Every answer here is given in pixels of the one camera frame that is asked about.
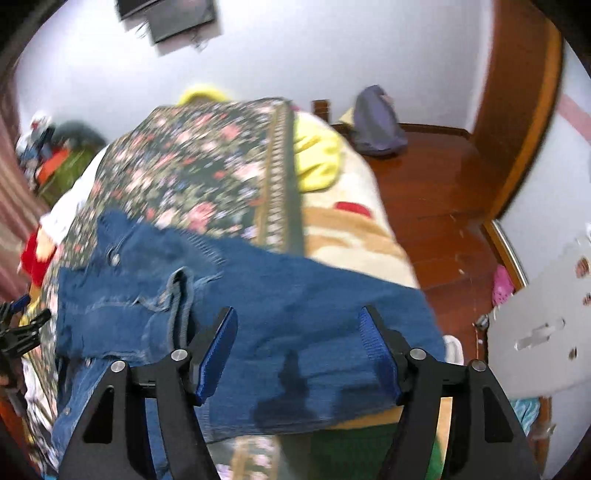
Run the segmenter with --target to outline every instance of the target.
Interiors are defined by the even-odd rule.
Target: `wooden floor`
[[[501,173],[463,137],[417,132],[408,137],[406,153],[366,159],[441,329],[460,339],[466,361],[484,358],[472,323],[491,310],[497,261],[480,225]]]

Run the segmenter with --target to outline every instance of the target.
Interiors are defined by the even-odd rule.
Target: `yellow cloth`
[[[345,113],[343,113],[343,116],[341,118],[339,118],[339,122],[341,122],[342,124],[345,125],[349,125],[350,127],[354,127],[355,126],[355,122],[353,121],[353,112],[355,111],[354,107],[351,107],[349,110],[347,110]]]
[[[215,87],[197,85],[183,92],[178,105],[186,105],[198,99],[206,99],[210,102],[227,102],[230,100],[225,93]]]
[[[341,136],[305,116],[297,115],[295,122],[295,170],[300,191],[330,187],[339,176]]]

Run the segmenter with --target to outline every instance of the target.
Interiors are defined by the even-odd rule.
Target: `bed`
[[[191,121],[201,122],[196,126],[201,135],[199,151],[178,130],[187,121],[187,115],[192,115]],[[297,112],[295,118],[331,130],[310,113]],[[180,107],[156,109],[136,130],[109,147],[93,176],[88,201],[76,213],[46,275],[40,298],[27,316],[32,317],[44,307],[55,311],[58,267],[83,265],[87,261],[96,242],[96,216],[113,205],[159,226],[176,225],[213,236],[241,236],[272,251],[305,255],[332,267],[418,288],[413,268],[389,227],[374,175],[346,141],[339,144],[336,181],[326,189],[299,194],[293,138],[285,135],[293,130],[293,119],[291,105],[282,99],[204,104],[198,115],[195,110]],[[188,174],[175,174],[174,162],[179,160],[171,154],[163,155],[156,163],[157,168],[167,172],[166,176],[154,176],[151,171],[137,173],[132,159],[145,154],[145,145],[153,143],[155,135],[160,135],[159,143],[166,152],[174,152],[182,159],[187,167],[183,171],[189,171]],[[238,158],[235,152],[225,151],[219,138],[238,138],[241,151],[247,155]],[[196,155],[205,155],[209,161],[192,168]],[[126,173],[132,167],[133,173]],[[178,185],[180,190],[172,191]],[[361,205],[366,212],[360,215],[335,208],[342,202]],[[36,445],[34,456],[48,473],[57,468],[49,438],[57,415],[55,335],[52,321],[43,331],[42,348],[27,356],[24,368],[30,405],[28,424]],[[334,429],[365,432],[368,427],[391,426],[400,418],[400,411],[393,408]],[[437,433],[443,452],[450,413],[451,402],[444,399]],[[385,437],[391,438],[391,433],[386,430]],[[251,436],[212,443],[209,447],[221,478],[300,480],[309,476],[309,458],[313,456],[302,457],[301,453],[309,452],[313,442],[313,434]],[[290,456],[293,451],[299,452],[295,454],[298,461]],[[440,465],[442,458],[434,461]]]

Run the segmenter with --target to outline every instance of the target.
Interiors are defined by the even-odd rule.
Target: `wooden door frame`
[[[495,15],[500,11],[500,1],[501,0],[495,0]],[[501,19],[495,17],[496,26],[498,26],[497,22],[499,20]],[[515,158],[504,184],[497,192],[483,223],[483,230],[489,239],[489,243],[493,249],[496,250],[499,259],[507,268],[516,290],[520,290],[527,285],[527,276],[524,274],[510,243],[503,234],[499,219],[506,211],[511,200],[515,197],[532,165],[532,162],[534,161],[536,153],[544,139],[544,134],[547,130],[556,104],[563,66],[563,38],[556,26],[548,19],[546,19],[545,30],[547,34],[547,45],[545,50],[543,80],[538,95],[537,105],[533,112],[529,129],[521,144],[519,154]],[[497,34],[499,34],[499,30],[495,28],[495,35]],[[494,55],[495,40],[493,39],[491,61],[495,58]],[[541,397],[540,413],[532,427],[533,432],[544,432],[551,429],[551,411],[552,399]],[[550,438],[549,436],[545,437],[542,435],[542,438],[530,439],[530,445],[538,463],[540,474],[542,474],[545,470],[548,457]]]

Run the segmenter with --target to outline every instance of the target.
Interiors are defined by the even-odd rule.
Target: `denim jeans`
[[[411,346],[444,357],[419,290],[240,239],[160,230],[118,211],[104,213],[97,229],[88,266],[60,270],[53,437],[62,452],[113,359],[158,361],[187,346],[225,306],[238,313],[238,334],[215,394],[196,408],[208,442],[306,432],[392,407],[359,335],[366,304]],[[151,434],[157,421],[148,408]],[[164,454],[152,438],[151,445],[155,457]]]

